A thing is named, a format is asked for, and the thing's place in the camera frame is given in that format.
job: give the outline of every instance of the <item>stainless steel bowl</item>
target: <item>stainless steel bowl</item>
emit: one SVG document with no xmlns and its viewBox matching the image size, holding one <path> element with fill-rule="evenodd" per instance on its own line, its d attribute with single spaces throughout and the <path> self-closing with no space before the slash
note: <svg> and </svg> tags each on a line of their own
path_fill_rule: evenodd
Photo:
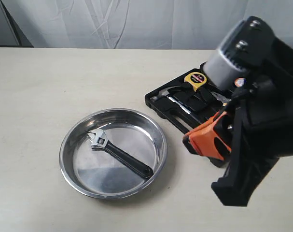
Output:
<svg viewBox="0 0 293 232">
<path fill-rule="evenodd" d="M 105 151 L 91 149 L 87 132 L 105 130 L 108 139 L 153 169 L 142 179 Z M 138 111 L 108 109 L 79 121 L 66 135 L 59 164 L 66 181 L 80 193 L 100 199 L 118 199 L 147 187 L 158 176 L 167 157 L 166 138 L 159 125 Z"/>
</svg>

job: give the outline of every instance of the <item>white backdrop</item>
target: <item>white backdrop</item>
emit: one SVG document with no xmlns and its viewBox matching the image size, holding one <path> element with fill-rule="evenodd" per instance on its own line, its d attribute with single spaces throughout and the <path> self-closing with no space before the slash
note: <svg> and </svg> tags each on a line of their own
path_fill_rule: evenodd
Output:
<svg viewBox="0 0 293 232">
<path fill-rule="evenodd" d="M 35 47 L 212 49 L 250 15 L 293 47 L 293 0 L 3 0 Z"/>
</svg>

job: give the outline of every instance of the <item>table surface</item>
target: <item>table surface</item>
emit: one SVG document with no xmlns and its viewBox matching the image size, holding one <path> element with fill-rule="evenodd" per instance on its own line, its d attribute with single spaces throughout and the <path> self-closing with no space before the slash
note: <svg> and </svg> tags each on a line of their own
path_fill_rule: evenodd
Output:
<svg viewBox="0 0 293 232">
<path fill-rule="evenodd" d="M 276 164 L 248 207 L 222 206 L 210 185 L 224 169 L 189 154 L 182 133 L 144 104 L 211 52 L 0 48 L 0 232 L 293 231 L 293 157 Z M 60 172 L 61 142 L 83 117 L 119 107 L 161 126 L 165 167 L 132 197 L 83 196 Z"/>
</svg>

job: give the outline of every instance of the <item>tape measure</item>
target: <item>tape measure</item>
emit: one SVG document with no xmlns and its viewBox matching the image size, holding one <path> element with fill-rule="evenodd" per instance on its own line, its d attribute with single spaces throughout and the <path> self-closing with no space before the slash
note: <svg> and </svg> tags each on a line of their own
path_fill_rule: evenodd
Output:
<svg viewBox="0 0 293 232">
<path fill-rule="evenodd" d="M 206 83 L 206 76 L 200 72 L 191 72 L 184 78 L 184 82 L 188 82 L 193 86 L 194 91 Z"/>
</svg>

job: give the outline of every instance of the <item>tool kit case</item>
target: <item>tool kit case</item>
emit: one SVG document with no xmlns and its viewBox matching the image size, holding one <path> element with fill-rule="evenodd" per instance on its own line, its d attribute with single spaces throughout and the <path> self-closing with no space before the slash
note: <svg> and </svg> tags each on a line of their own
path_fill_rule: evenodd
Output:
<svg viewBox="0 0 293 232">
<path fill-rule="evenodd" d="M 192 69 L 145 95 L 146 105 L 155 110 L 161 118 L 169 120 L 184 134 L 189 129 L 181 121 L 188 124 L 191 128 L 195 128 L 206 122 L 223 106 L 222 102 L 211 94 L 213 91 L 221 92 L 209 82 L 200 86 L 196 91 L 194 91 L 193 86 L 189 82 L 184 82 L 185 77 L 191 73 L 203 73 L 203 71 L 201 69 Z M 168 96 L 182 104 L 191 114 L 185 112 L 177 103 L 171 101 L 168 96 L 159 98 L 156 101 L 152 100 L 154 96 L 158 96 L 161 90 L 169 87 Z"/>
</svg>

